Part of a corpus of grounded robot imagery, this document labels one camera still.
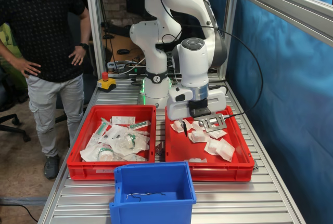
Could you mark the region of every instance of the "blue crate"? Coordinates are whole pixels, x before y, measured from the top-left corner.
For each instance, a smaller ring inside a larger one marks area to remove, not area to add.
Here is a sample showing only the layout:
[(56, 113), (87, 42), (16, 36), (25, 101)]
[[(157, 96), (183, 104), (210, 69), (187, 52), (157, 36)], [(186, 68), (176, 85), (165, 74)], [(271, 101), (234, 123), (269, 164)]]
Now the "blue crate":
[(197, 198), (187, 162), (125, 165), (114, 170), (114, 180), (112, 224), (191, 223)]

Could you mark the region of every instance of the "blue backdrop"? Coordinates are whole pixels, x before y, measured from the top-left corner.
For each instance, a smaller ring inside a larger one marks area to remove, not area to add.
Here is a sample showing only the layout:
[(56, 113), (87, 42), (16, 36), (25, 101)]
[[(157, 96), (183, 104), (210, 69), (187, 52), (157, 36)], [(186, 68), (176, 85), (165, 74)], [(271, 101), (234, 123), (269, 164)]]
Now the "blue backdrop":
[[(333, 48), (247, 0), (238, 0), (234, 34), (263, 70), (262, 98), (248, 113), (255, 131), (306, 222), (333, 223)], [(242, 107), (252, 106), (260, 75), (236, 41), (227, 77)]]

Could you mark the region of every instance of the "brick wall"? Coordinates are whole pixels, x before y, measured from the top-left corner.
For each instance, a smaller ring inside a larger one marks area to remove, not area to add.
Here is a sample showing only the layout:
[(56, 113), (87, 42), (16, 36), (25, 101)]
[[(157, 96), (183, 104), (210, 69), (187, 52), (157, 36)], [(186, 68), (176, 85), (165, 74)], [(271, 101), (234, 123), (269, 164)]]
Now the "brick wall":
[(108, 22), (114, 25), (126, 26), (139, 23), (143, 18), (126, 11), (126, 0), (103, 0)]

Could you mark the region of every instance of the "wristwatch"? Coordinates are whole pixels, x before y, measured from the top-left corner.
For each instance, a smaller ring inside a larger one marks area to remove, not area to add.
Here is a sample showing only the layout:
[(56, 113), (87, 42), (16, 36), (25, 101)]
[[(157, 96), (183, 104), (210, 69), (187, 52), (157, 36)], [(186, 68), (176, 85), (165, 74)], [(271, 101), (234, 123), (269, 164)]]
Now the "wristwatch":
[(81, 43), (81, 44), (79, 44), (79, 46), (82, 46), (83, 49), (85, 49), (86, 51), (89, 50), (89, 46), (87, 44)]

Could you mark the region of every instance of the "black shirt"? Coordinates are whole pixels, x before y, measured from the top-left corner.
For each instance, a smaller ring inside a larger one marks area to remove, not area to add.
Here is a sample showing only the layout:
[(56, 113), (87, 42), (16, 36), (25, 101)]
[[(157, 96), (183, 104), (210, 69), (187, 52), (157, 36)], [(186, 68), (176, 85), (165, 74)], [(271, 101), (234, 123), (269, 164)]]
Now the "black shirt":
[(0, 0), (0, 25), (7, 22), (23, 57), (41, 65), (39, 78), (65, 82), (82, 74), (68, 58), (74, 51), (68, 12), (84, 9), (81, 0)]

